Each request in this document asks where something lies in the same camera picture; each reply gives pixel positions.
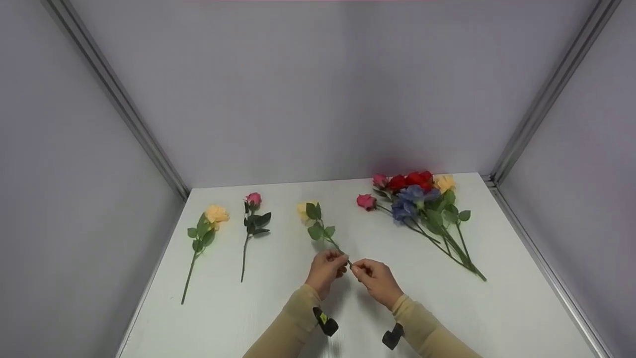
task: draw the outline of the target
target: human hand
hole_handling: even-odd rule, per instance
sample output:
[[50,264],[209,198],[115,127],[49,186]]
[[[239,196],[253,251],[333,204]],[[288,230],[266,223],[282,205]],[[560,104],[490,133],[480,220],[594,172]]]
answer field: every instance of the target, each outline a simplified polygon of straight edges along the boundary
[[348,259],[336,250],[325,250],[314,257],[305,283],[318,292],[321,301],[329,295],[331,283],[347,272]]
[[362,259],[354,262],[351,271],[378,303],[391,310],[404,292],[399,288],[391,269],[382,262]]

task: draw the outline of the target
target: pink rose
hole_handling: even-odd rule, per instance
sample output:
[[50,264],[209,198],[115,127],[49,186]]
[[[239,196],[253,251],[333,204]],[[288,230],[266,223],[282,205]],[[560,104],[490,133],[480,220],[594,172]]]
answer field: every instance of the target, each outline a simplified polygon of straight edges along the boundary
[[373,176],[373,185],[383,189],[389,183],[389,179],[384,174],[376,174]]
[[358,195],[356,202],[358,206],[364,208],[366,211],[371,211],[375,209],[375,202],[377,200],[371,196],[371,194]]
[[249,194],[248,196],[245,197],[245,201],[247,201],[247,204],[249,204],[250,206],[257,208],[262,201],[261,194],[258,194],[257,192],[253,192],[252,194]]

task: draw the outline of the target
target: white wall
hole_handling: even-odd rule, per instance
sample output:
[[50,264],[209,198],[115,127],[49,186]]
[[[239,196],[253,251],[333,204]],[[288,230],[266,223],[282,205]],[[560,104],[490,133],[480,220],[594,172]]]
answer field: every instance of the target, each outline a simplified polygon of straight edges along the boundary
[[594,0],[73,0],[193,187],[488,173]]
[[635,34],[623,1],[502,188],[617,357],[636,357]]
[[39,1],[0,48],[0,356],[112,357],[182,205]]

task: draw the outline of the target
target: sleeve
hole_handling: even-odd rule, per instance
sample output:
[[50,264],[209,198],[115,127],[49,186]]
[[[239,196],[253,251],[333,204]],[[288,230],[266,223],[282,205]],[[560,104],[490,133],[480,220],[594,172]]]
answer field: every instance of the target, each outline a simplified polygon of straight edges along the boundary
[[319,305],[318,293],[310,286],[302,285],[243,358],[298,357],[318,325],[312,308]]
[[404,338],[422,358],[481,358],[426,310],[402,295],[391,310],[404,327]]

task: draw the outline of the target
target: white tabletop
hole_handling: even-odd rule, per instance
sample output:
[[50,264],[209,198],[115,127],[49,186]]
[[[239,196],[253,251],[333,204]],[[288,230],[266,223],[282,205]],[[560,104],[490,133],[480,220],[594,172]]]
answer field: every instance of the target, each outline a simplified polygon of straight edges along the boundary
[[[383,261],[402,289],[484,357],[594,357],[523,243],[477,173],[454,175],[457,205],[472,210],[463,232],[482,282],[425,238],[398,227],[381,211],[356,206],[371,192],[369,179],[194,189],[123,349],[124,358],[241,357],[306,279],[317,245],[296,204],[318,200],[334,239],[352,258]],[[268,236],[247,247],[243,198],[258,191],[261,213],[271,211]],[[186,229],[209,204],[226,207],[214,242],[196,261],[183,306],[192,258]],[[302,357],[416,357],[405,341],[391,352],[382,335],[391,313],[376,304],[350,274],[334,283],[323,303],[340,329],[327,338],[317,329]]]

